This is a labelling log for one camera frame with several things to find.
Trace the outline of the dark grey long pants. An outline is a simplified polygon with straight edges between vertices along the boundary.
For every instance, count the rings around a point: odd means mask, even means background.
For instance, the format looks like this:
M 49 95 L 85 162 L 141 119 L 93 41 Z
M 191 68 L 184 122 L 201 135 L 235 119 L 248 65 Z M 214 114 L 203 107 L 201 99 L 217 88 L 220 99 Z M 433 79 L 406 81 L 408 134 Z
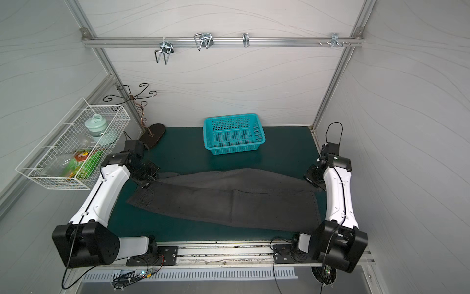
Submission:
M 321 224 L 316 191 L 305 180 L 259 169 L 162 173 L 127 202 L 172 218 L 311 234 Z

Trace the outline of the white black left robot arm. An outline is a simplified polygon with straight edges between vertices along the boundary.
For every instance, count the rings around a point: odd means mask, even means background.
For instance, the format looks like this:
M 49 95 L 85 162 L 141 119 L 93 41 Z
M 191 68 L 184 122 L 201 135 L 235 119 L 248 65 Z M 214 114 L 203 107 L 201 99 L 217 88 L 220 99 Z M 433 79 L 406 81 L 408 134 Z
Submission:
M 66 225 L 54 229 L 51 237 L 66 268 L 97 267 L 134 256 L 157 255 L 153 236 L 120 238 L 108 229 L 126 182 L 147 186 L 155 180 L 159 168 L 143 159 L 145 149 L 143 142 L 128 140 L 122 152 L 109 154 L 82 207 Z

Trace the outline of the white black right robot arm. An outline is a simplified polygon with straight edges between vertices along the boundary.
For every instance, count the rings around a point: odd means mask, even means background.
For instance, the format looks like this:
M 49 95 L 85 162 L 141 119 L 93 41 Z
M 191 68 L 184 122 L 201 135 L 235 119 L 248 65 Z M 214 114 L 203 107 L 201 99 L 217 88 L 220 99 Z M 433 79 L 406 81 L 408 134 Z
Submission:
M 311 234 L 294 237 L 291 256 L 295 262 L 322 263 L 327 267 L 351 273 L 367 245 L 367 233 L 359 229 L 354 215 L 350 182 L 351 160 L 340 155 L 338 143 L 325 143 L 304 178 L 326 193 L 325 220 Z

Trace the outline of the dark oval stand base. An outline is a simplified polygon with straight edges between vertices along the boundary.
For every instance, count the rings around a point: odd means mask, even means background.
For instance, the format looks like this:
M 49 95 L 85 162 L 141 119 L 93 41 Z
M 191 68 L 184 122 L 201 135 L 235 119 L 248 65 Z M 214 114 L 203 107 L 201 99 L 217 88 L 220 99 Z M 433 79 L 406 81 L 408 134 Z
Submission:
M 165 131 L 166 128 L 163 124 L 152 124 L 146 128 L 146 131 L 139 138 L 139 141 L 143 142 L 147 149 L 152 149 L 158 144 Z

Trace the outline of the green snack packet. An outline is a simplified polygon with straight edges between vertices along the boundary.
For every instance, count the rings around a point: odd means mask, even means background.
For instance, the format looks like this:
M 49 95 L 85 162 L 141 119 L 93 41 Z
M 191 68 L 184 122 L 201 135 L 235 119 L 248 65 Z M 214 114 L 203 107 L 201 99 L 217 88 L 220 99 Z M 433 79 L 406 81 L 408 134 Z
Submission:
M 67 160 L 61 176 L 79 180 L 88 179 L 101 163 L 102 154 L 102 151 L 77 151 L 72 159 Z

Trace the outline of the pale green lidded jar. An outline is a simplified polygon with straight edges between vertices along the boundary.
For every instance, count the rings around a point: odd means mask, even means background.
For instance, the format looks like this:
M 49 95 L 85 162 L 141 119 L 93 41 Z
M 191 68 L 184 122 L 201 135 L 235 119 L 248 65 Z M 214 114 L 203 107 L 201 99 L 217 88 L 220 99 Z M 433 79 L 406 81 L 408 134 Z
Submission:
M 109 145 L 116 140 L 113 130 L 108 128 L 108 121 L 100 114 L 94 114 L 85 121 L 84 125 L 97 143 Z

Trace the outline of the ornate metal hook stand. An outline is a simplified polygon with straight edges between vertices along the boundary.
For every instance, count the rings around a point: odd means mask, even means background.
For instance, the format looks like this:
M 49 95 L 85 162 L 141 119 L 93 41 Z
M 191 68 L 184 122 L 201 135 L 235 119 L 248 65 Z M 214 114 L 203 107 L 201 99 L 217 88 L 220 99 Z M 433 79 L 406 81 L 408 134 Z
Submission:
M 129 85 L 118 85 L 116 87 L 116 90 L 124 92 L 124 95 L 119 96 L 115 94 L 109 94 L 105 96 L 102 101 L 104 103 L 110 103 L 113 101 L 114 98 L 120 98 L 123 101 L 115 104 L 115 106 L 128 103 L 132 104 L 138 114 L 140 126 L 142 128 L 147 128 L 144 110 L 145 106 L 148 105 L 148 102 L 146 100 L 149 98 L 156 97 L 156 95 L 158 95 L 158 92 L 155 90 L 150 90 L 146 94 L 149 88 L 149 83 L 140 83 L 138 87 L 139 89 L 141 89 L 141 91 L 139 93 L 133 93 Z

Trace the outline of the teal plastic mesh basket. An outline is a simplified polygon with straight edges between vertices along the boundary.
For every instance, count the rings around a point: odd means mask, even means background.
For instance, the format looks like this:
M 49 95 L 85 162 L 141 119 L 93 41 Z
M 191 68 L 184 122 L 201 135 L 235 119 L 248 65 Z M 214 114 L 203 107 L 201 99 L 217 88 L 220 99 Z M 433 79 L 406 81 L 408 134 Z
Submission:
M 213 155 L 255 151 L 266 141 L 261 120 L 254 113 L 205 119 L 203 139 Z

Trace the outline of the double metal hook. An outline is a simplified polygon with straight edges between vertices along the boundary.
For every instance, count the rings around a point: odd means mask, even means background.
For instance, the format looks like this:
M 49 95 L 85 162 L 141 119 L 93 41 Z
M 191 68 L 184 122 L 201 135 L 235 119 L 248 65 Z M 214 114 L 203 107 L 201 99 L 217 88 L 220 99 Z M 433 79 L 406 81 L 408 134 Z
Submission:
M 159 49 L 154 52 L 155 62 L 157 64 L 164 62 L 167 65 L 171 54 L 174 52 L 173 44 L 164 40 L 159 44 Z

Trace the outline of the white vent strip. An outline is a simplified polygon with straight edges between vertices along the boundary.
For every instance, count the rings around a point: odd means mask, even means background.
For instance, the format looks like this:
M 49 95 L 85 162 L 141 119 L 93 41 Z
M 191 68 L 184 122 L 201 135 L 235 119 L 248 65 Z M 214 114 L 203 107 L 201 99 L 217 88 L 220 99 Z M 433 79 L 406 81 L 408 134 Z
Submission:
M 267 281 L 296 278 L 293 267 L 167 268 L 144 281 Z

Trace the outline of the curved metal hook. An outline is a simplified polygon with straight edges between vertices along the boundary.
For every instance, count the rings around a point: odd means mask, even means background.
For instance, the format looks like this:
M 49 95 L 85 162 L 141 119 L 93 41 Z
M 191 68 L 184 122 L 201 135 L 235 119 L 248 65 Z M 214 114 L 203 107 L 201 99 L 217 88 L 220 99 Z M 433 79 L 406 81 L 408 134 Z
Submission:
M 193 39 L 196 43 L 198 51 L 200 51 L 203 47 L 209 49 L 214 45 L 214 40 L 211 33 L 196 33 L 193 36 Z

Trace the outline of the small metal hook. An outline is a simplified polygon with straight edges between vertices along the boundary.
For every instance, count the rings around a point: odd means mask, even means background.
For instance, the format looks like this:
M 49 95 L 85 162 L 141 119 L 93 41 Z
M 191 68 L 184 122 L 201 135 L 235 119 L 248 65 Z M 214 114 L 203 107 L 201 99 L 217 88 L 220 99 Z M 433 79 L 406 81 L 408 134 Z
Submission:
M 250 37 L 248 33 L 242 34 L 242 42 L 243 42 L 244 48 L 248 48 L 250 46 Z

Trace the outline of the metal bracket hook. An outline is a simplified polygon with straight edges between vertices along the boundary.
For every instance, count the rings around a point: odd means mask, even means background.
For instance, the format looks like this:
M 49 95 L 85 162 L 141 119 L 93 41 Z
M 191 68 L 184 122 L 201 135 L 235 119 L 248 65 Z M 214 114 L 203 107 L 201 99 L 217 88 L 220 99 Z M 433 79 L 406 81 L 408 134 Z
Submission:
M 329 46 L 330 48 L 332 48 L 332 47 L 348 47 L 348 46 L 351 45 L 350 42 L 341 41 L 340 38 L 339 38 L 339 35 L 337 33 L 332 34 L 329 41 L 319 42 L 318 44 L 321 47 L 322 46 Z

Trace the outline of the aluminium top rail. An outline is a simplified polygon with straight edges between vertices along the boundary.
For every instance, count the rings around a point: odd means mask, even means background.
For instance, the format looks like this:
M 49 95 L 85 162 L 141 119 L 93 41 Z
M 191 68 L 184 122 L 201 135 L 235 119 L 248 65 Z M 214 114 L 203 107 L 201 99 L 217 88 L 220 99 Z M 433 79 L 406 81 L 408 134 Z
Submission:
M 250 37 L 250 48 L 255 47 L 278 47 L 278 48 L 305 48 L 321 47 L 319 42 L 327 42 L 331 36 L 327 37 Z M 343 42 L 350 42 L 350 47 L 360 47 L 365 43 L 365 39 L 351 37 L 339 37 Z M 158 48 L 164 40 L 173 44 L 176 49 L 196 48 L 193 37 L 97 37 L 95 39 L 83 40 L 82 43 L 88 48 Z M 242 36 L 237 37 L 213 37 L 214 48 L 244 48 Z

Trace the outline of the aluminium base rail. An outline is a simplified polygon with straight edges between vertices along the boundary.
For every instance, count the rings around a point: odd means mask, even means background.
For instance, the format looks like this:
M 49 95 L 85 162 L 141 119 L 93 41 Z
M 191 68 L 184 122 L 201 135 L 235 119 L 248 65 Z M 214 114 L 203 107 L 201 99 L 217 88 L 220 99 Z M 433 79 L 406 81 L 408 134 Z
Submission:
M 158 247 L 176 246 L 173 268 L 242 268 L 277 266 L 274 247 L 285 247 L 283 240 L 181 241 L 158 242 Z

